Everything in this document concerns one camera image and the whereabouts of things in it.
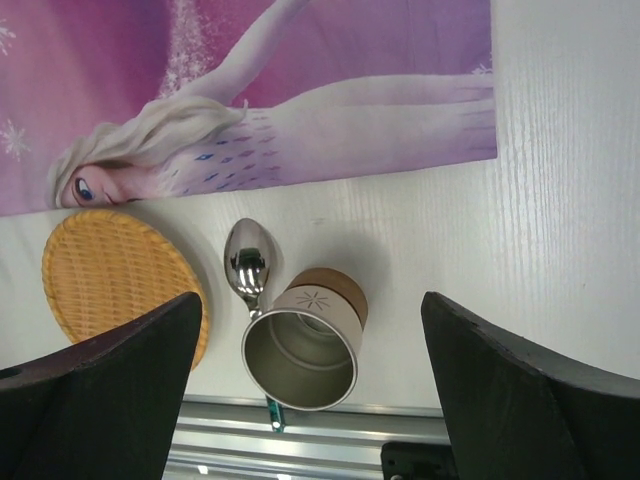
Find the pink background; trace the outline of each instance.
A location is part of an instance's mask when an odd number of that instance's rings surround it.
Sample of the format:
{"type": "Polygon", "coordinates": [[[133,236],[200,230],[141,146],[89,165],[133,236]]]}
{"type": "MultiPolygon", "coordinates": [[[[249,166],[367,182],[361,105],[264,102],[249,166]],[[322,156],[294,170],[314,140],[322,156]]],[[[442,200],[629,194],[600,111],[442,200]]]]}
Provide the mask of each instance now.
{"type": "MultiPolygon", "coordinates": [[[[198,0],[210,68],[272,0],[198,0]]],[[[170,0],[0,0],[0,125],[24,129],[20,161],[0,150],[0,215],[46,209],[49,166],[77,135],[123,122],[158,95],[170,0]]],[[[345,78],[490,67],[489,0],[315,0],[236,100],[270,106],[345,78]]]]}

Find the cup rim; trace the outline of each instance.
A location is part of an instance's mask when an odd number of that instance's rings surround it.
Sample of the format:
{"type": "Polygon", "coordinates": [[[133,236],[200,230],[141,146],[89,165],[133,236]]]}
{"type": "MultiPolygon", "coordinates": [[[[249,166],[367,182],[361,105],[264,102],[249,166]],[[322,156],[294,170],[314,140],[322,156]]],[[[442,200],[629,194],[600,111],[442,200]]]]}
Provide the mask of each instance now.
{"type": "Polygon", "coordinates": [[[348,342],[347,338],[341,332],[339,332],[329,321],[327,321],[327,319],[321,317],[320,315],[316,315],[315,313],[309,312],[308,310],[304,310],[302,308],[295,308],[295,307],[292,307],[292,308],[274,308],[272,310],[264,312],[258,318],[253,320],[249,324],[249,326],[245,329],[244,334],[242,335],[242,363],[244,365],[245,371],[249,374],[249,377],[251,378],[253,383],[267,397],[272,398],[273,400],[275,400],[276,402],[278,402],[281,405],[284,405],[285,407],[289,407],[289,408],[292,408],[294,410],[299,410],[299,411],[304,411],[304,412],[318,412],[318,411],[327,410],[329,408],[335,407],[336,405],[339,405],[340,403],[344,402],[344,400],[351,394],[351,392],[353,392],[353,389],[355,388],[356,382],[358,380],[358,357],[356,356],[356,352],[353,350],[353,346],[348,342]],[[264,320],[264,319],[266,319],[268,317],[271,317],[273,315],[276,315],[278,313],[295,313],[295,314],[298,314],[298,315],[306,315],[307,317],[311,317],[314,320],[318,320],[319,322],[322,322],[324,325],[329,327],[338,337],[340,337],[340,340],[342,340],[342,343],[347,348],[347,351],[349,352],[349,357],[351,358],[351,364],[353,365],[353,375],[352,375],[352,378],[351,378],[351,384],[349,385],[349,388],[347,388],[345,393],[338,400],[336,400],[335,402],[333,402],[333,403],[331,403],[329,405],[326,405],[326,406],[322,406],[322,407],[300,407],[300,406],[294,406],[294,405],[291,405],[290,403],[285,402],[284,400],[278,398],[277,396],[268,393],[264,388],[262,388],[260,383],[253,376],[253,373],[251,372],[251,369],[247,365],[247,358],[246,358],[246,355],[245,355],[245,347],[246,347],[246,343],[247,343],[247,337],[249,336],[249,333],[251,332],[251,330],[254,328],[254,326],[258,322],[260,322],[260,321],[262,321],[262,320],[264,320]]]}

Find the white hair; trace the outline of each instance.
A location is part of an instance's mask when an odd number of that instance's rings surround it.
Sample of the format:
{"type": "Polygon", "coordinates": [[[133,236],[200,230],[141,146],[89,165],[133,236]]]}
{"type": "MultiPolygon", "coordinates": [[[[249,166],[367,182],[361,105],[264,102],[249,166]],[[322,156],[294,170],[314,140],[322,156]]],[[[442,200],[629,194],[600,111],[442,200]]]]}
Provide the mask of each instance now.
{"type": "Polygon", "coordinates": [[[147,103],[123,125],[102,123],[88,137],[77,138],[51,167],[47,204],[62,207],[62,191],[79,167],[160,165],[183,148],[215,139],[240,122],[246,109],[246,102],[242,110],[232,110],[205,97],[169,97],[147,103]]]}

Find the white table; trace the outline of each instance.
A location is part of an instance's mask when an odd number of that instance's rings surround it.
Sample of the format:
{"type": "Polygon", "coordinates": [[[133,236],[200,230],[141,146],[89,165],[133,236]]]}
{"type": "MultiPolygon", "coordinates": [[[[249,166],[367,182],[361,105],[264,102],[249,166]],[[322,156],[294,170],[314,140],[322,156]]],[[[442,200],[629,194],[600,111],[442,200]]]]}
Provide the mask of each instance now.
{"type": "MultiPolygon", "coordinates": [[[[247,313],[221,263],[243,216],[284,254],[274,291],[310,265],[364,286],[371,316],[347,407],[439,407],[419,315],[427,290],[640,378],[640,2],[494,3],[499,160],[129,207],[197,264],[211,295],[189,395],[263,400],[243,371],[247,313]]],[[[0,368],[68,345],[40,281],[45,241],[68,214],[0,219],[0,368]]]]}

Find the spoon bowl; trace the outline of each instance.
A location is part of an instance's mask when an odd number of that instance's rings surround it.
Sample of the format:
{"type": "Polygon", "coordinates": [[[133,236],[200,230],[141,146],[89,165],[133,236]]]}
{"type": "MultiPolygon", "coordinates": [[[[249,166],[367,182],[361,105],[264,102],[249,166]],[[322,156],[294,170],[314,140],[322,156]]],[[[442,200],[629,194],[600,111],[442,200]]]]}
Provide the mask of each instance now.
{"type": "Polygon", "coordinates": [[[231,289],[247,304],[251,320],[260,316],[260,295],[269,279],[274,247],[269,234],[250,218],[239,220],[229,232],[224,272],[231,289]]]}

